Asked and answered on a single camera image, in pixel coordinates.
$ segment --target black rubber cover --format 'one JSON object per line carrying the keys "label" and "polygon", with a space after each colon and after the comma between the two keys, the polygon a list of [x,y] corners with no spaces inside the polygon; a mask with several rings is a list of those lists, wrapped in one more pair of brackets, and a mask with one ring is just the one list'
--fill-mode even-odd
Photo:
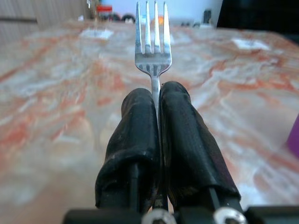
{"label": "black rubber cover", "polygon": [[121,116],[96,180],[96,206],[127,208],[129,169],[138,164],[140,211],[146,212],[157,194],[160,175],[157,117],[151,93],[146,89],[131,91],[122,103]]}
{"label": "black rubber cover", "polygon": [[165,83],[160,108],[165,176],[174,209],[201,205],[200,194],[211,187],[239,200],[215,138],[192,106],[187,90],[177,82]]}

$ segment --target red object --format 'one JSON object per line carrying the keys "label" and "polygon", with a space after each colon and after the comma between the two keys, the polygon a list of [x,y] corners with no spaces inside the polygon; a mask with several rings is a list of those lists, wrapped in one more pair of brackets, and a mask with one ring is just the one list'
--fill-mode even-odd
{"label": "red object", "polygon": [[99,5],[97,6],[97,12],[112,12],[112,6]]}

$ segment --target white paper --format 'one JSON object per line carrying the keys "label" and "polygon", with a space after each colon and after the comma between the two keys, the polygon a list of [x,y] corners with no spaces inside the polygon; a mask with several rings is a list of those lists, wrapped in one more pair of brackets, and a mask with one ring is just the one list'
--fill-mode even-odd
{"label": "white paper", "polygon": [[233,38],[232,41],[242,50],[270,50],[269,45],[260,40]]}
{"label": "white paper", "polygon": [[105,29],[105,30],[100,30],[100,29],[86,29],[86,30],[82,31],[82,33],[80,34],[80,37],[98,38],[98,39],[108,40],[109,37],[113,33],[114,33],[113,31],[108,30],[108,29]]}

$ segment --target orange marble veining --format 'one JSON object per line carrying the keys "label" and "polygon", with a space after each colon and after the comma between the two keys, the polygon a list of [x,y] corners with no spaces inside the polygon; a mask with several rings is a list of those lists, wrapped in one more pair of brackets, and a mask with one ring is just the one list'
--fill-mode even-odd
{"label": "orange marble veining", "polygon": [[[0,49],[0,223],[60,223],[94,207],[94,182],[121,103],[150,78],[134,65],[135,27],[68,22]],[[298,204],[299,158],[286,140],[299,113],[299,47],[268,32],[171,28],[175,80],[215,136],[248,205]],[[241,50],[232,38],[270,50]]]}

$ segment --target metal bolt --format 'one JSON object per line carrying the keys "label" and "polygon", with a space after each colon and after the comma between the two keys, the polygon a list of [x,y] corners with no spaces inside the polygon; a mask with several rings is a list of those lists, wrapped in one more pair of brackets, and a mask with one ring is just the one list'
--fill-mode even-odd
{"label": "metal bolt", "polygon": [[216,210],[214,220],[217,224],[247,224],[245,216],[230,207],[222,207]]}
{"label": "metal bolt", "polygon": [[177,224],[177,222],[168,211],[153,209],[142,217],[141,224]]}

